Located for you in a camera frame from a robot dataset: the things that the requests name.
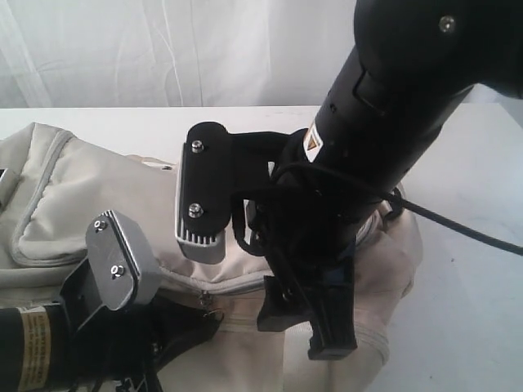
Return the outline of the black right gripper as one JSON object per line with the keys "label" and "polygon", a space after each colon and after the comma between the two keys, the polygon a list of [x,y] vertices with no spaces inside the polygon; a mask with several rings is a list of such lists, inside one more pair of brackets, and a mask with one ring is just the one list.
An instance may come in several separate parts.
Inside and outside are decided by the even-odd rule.
{"label": "black right gripper", "polygon": [[355,350],[355,266],[343,253],[387,192],[337,154],[323,161],[323,148],[309,130],[231,136],[230,218],[245,251],[265,257],[278,278],[301,280],[264,277],[257,329],[310,323],[311,350]]}

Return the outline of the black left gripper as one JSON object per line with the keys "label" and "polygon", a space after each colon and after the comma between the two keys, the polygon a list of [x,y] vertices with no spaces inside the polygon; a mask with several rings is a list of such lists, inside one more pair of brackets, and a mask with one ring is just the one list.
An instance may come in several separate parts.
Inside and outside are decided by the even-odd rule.
{"label": "black left gripper", "polygon": [[221,313],[154,298],[156,286],[141,297],[143,287],[123,262],[82,261],[66,278],[57,304],[74,385],[99,391],[112,381],[117,391],[160,391],[158,368],[216,335]]}

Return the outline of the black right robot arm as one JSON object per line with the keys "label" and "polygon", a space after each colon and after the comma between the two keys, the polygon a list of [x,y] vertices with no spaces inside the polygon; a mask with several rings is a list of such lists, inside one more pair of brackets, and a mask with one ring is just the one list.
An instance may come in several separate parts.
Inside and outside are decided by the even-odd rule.
{"label": "black right robot arm", "polygon": [[231,198],[235,238],[272,269],[257,325],[307,321],[309,357],[356,349],[356,236],[380,207],[425,215],[400,181],[477,84],[522,95],[519,1],[359,1],[355,45],[275,169]]}

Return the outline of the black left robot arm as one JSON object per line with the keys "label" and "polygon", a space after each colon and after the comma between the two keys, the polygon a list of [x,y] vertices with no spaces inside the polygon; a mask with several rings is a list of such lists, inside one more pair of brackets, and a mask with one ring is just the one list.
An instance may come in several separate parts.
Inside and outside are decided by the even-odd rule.
{"label": "black left robot arm", "polygon": [[158,373],[211,340],[221,320],[208,310],[156,296],[110,310],[84,261],[57,301],[1,311],[3,391],[160,391]]}

